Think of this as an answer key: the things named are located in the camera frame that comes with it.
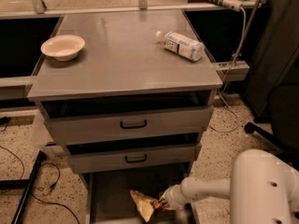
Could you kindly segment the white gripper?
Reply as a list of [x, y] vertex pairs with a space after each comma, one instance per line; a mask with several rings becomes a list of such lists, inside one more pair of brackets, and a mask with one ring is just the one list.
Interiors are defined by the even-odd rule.
[[180, 185], [169, 187], [159, 196], [160, 208], [166, 211], [181, 210], [187, 203], [187, 198], [183, 195]]

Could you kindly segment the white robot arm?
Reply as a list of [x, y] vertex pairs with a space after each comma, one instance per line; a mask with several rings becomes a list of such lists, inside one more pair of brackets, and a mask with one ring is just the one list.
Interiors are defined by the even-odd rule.
[[236, 158], [230, 178], [186, 177], [168, 188], [161, 202], [179, 210], [206, 197], [230, 201], [231, 224], [292, 224], [299, 204], [299, 172], [266, 151], [249, 149]]

